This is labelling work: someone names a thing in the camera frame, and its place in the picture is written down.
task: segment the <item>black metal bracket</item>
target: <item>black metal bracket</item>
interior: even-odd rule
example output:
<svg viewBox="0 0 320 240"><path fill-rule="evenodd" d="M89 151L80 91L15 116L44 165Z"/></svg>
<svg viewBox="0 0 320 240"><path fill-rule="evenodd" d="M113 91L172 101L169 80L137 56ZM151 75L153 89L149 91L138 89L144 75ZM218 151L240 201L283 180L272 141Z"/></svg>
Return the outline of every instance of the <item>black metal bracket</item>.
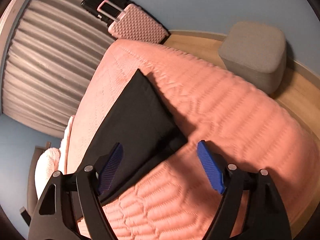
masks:
<svg viewBox="0 0 320 240"><path fill-rule="evenodd" d="M26 222L28 227L30 226L31 223L31 216L29 215L28 211L26 210L25 207L20 208L20 215L22 216L23 220Z"/></svg>
<svg viewBox="0 0 320 240"><path fill-rule="evenodd" d="M249 173L229 164L223 174L226 190L203 240L292 239L285 207L266 170ZM28 239L88 239L80 235L73 213L71 192L77 191L91 239L117 240L99 202L97 184L93 165L69 175L54 172L32 216ZM244 190L250 195L243 230L230 238Z"/></svg>

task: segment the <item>light blue wall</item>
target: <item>light blue wall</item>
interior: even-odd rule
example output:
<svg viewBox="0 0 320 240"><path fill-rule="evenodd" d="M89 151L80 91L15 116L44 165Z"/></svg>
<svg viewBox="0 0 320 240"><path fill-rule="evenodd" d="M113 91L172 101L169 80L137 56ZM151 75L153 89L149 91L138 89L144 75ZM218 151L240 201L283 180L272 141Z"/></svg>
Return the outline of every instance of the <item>light blue wall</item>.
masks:
<svg viewBox="0 0 320 240"><path fill-rule="evenodd" d="M284 31L291 56L320 74L320 22L307 0L133 0L168 29L228 33L241 20Z"/></svg>
<svg viewBox="0 0 320 240"><path fill-rule="evenodd" d="M27 206L28 174L35 146L45 146L47 141L53 147L60 146L60 139L26 127L5 114L0 116L0 205L25 238L28 226L19 209Z"/></svg>

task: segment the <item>pink bedspread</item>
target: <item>pink bedspread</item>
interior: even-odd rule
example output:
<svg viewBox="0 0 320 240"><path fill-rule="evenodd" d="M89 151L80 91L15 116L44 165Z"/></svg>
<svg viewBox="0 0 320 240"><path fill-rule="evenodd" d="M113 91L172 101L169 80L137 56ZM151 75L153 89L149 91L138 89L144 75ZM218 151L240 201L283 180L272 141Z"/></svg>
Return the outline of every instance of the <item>pink bedspread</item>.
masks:
<svg viewBox="0 0 320 240"><path fill-rule="evenodd" d="M244 170L266 168L290 222L298 218L313 197L320 171L310 135L252 84L161 45L118 40L107 50L74 120L68 173L77 169L137 68L157 87L189 142L103 207L119 239L202 239L221 200L196 156L196 144L202 139ZM244 212L243 202L233 234L240 231ZM89 236L84 221L78 225Z"/></svg>

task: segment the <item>black pillow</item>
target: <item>black pillow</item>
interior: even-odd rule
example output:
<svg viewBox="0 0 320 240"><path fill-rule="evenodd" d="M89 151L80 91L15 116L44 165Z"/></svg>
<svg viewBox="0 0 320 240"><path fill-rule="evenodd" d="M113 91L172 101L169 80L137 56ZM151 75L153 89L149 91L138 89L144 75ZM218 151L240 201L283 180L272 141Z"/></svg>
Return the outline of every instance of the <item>black pillow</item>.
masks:
<svg viewBox="0 0 320 240"><path fill-rule="evenodd" d="M77 171L95 164L118 142L123 146L124 156L110 189L99 198L103 205L116 199L187 142L139 69L102 121ZM73 196L73 206L79 219L82 212L77 194Z"/></svg>

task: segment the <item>gray curtain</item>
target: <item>gray curtain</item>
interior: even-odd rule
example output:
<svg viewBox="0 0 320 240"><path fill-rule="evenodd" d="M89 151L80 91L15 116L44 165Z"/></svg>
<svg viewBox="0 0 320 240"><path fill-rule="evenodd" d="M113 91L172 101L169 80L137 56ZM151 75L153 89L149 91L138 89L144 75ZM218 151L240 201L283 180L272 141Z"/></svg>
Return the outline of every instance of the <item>gray curtain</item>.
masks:
<svg viewBox="0 0 320 240"><path fill-rule="evenodd" d="M8 51L3 112L46 134L63 137L105 51L107 26L82 0L31 0Z"/></svg>

